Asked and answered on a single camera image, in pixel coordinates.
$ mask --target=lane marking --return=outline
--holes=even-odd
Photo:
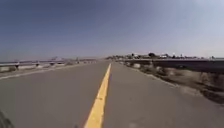
[[[109,64],[107,68],[106,74],[103,78],[97,97],[94,101],[93,107],[90,111],[84,128],[102,128],[110,69],[111,64]]]

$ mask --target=guardrail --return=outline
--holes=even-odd
[[[129,64],[152,65],[166,68],[188,69],[198,72],[224,74],[223,59],[126,59]]]
[[[94,59],[80,59],[80,60],[62,60],[62,61],[54,61],[54,60],[47,60],[47,61],[11,61],[11,62],[0,62],[0,72],[8,72],[8,71],[15,71],[19,69],[29,69],[29,68],[36,68],[42,65],[54,66],[57,64],[79,64],[79,63],[89,63],[95,61]]]

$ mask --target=road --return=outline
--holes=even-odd
[[[108,66],[2,79],[0,109],[15,128],[83,128],[91,116],[102,118],[102,128],[224,127],[224,107],[118,63]]]

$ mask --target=yellow center line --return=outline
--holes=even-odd
[[[84,128],[101,128],[104,118],[104,108],[107,96],[108,81],[110,76],[111,64],[107,68],[107,72],[103,78],[97,97],[90,111],[89,117]]]

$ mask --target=blue sky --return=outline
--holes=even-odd
[[[224,56],[222,0],[1,0],[0,60]]]

